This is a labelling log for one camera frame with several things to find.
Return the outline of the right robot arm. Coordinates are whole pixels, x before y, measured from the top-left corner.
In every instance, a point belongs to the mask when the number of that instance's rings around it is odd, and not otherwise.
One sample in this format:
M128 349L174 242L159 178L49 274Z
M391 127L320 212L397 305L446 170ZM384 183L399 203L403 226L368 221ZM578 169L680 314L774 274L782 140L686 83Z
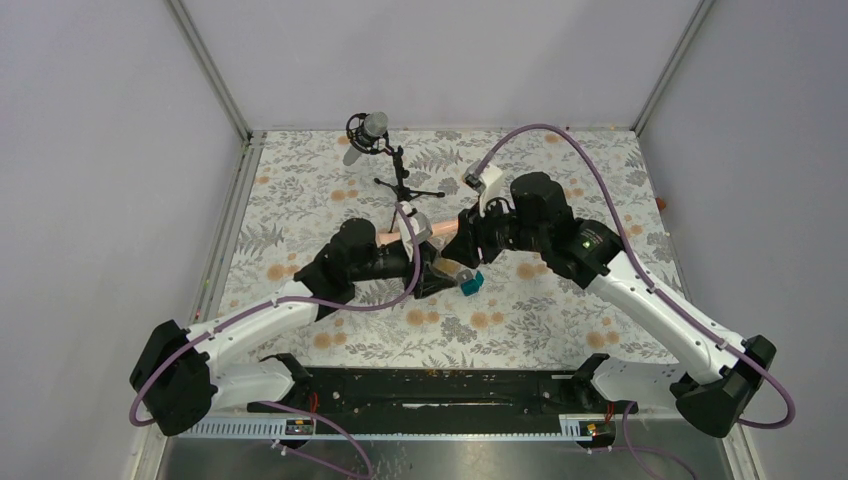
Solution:
M726 437L776 355L762 335L725 328L628 256L605 224L573 215L562 187L533 172L510 185L512 201L479 199L458 215L444 257L475 269L505 250L540 254L547 267L628 315L674 357L671 364L594 354L578 370L575 402L597 412L610 401L675 409L700 432Z

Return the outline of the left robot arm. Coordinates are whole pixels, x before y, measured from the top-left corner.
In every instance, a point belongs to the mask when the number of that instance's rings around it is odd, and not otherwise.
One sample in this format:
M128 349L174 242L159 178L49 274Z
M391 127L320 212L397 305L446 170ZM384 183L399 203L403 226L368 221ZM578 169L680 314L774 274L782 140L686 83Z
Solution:
M338 310L356 310L352 300L359 282L400 279L405 286L383 305L361 306L363 312L456 287L455 278L434 267L438 251L416 237L417 228L411 222L400 239L379 245L370 221L349 219L310 263L266 299L187 328L173 320L155 327L129 379L136 393L131 424L155 424L174 436L218 410L263 401L276 401L288 411L304 407L311 387L290 356L250 364L238 358Z

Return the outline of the teal pill box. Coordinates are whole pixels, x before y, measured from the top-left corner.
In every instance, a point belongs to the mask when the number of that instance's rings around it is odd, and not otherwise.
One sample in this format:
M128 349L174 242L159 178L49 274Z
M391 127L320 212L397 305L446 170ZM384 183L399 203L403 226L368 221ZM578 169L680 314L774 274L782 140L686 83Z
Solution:
M484 283L484 276L477 270L464 269L457 274L457 282L466 297L477 294Z

